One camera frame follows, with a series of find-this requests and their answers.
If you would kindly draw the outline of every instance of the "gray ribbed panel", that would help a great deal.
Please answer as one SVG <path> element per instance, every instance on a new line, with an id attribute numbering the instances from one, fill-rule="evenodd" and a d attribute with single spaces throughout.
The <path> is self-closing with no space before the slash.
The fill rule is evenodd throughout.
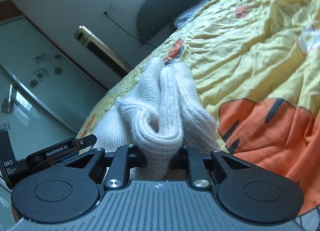
<path id="1" fill-rule="evenodd" d="M 274 227 L 242 223 L 222 211 L 209 192 L 192 190 L 185 181 L 133 180 L 130 186 L 123 190 L 108 191 L 93 211 L 78 220 L 59 225 L 42 225 L 23 220 L 12 230 L 299 231 L 302 229 L 293 221 Z"/>

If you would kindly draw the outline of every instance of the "power cord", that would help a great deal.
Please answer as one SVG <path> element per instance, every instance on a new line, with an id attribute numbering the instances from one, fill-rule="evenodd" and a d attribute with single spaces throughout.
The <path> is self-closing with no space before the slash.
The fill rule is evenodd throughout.
<path id="1" fill-rule="evenodd" d="M 114 24 L 116 24 L 119 28 L 121 28 L 123 31 L 125 31 L 128 35 L 130 35 L 132 38 L 134 38 L 135 40 L 137 40 L 137 41 L 139 41 L 139 42 L 141 42 L 139 39 L 137 39 L 137 38 L 135 38 L 132 34 L 130 34 L 128 31 L 126 31 L 125 29 L 123 29 L 121 26 L 119 26 L 114 20 L 112 20 L 112 18 L 111 17 L 109 17 L 108 16 L 108 12 L 106 11 L 106 12 L 104 12 L 103 13 L 107 18 L 109 18 Z"/>

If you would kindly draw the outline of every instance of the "gold cylindrical speaker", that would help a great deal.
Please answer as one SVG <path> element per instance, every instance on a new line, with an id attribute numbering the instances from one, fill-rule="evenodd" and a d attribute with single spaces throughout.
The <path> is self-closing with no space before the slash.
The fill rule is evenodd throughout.
<path id="1" fill-rule="evenodd" d="M 87 47 L 95 56 L 109 66 L 121 78 L 126 76 L 132 70 L 128 63 L 126 63 L 85 26 L 79 26 L 74 33 L 74 36 L 83 46 Z"/>

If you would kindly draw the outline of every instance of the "silver screw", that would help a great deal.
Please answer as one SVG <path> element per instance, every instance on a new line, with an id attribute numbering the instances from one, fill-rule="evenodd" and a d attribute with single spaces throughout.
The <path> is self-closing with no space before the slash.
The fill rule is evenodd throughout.
<path id="1" fill-rule="evenodd" d="M 118 179 L 110 179 L 106 182 L 106 185 L 110 188 L 118 188 L 121 185 L 121 181 Z"/>
<path id="2" fill-rule="evenodd" d="M 199 188 L 205 188 L 207 186 L 209 186 L 209 182 L 206 180 L 206 179 L 197 179 L 193 182 L 193 184 L 196 186 L 196 187 L 199 187 Z"/>

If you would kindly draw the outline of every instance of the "bed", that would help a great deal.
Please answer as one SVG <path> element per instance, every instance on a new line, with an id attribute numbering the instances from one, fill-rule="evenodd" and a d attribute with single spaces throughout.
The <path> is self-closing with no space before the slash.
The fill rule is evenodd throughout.
<path id="1" fill-rule="evenodd" d="M 94 107 L 89 135 L 150 57 L 186 62 L 221 149 L 300 185 L 296 222 L 320 223 L 320 0 L 212 0 Z"/>

